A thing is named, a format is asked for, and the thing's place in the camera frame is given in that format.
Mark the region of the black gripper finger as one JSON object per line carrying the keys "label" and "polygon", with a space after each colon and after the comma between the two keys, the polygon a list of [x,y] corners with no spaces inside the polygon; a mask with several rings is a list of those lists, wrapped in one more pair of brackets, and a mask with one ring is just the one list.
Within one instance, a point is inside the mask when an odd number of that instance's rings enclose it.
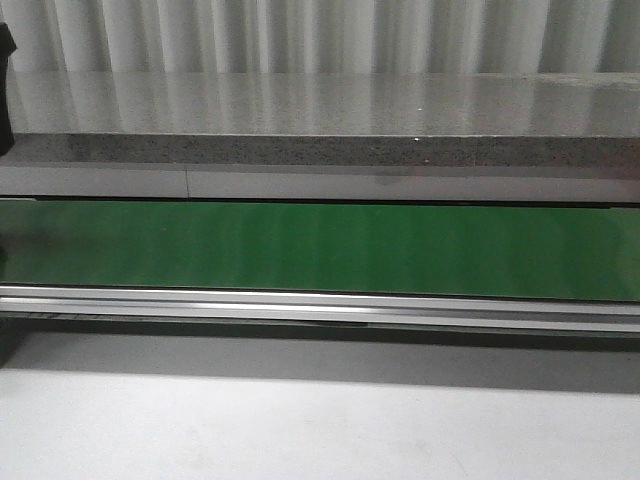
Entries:
{"label": "black gripper finger", "polygon": [[6,155],[15,144],[12,130],[8,101],[7,101],[7,73],[9,59],[17,50],[11,31],[5,22],[0,27],[0,154]]}

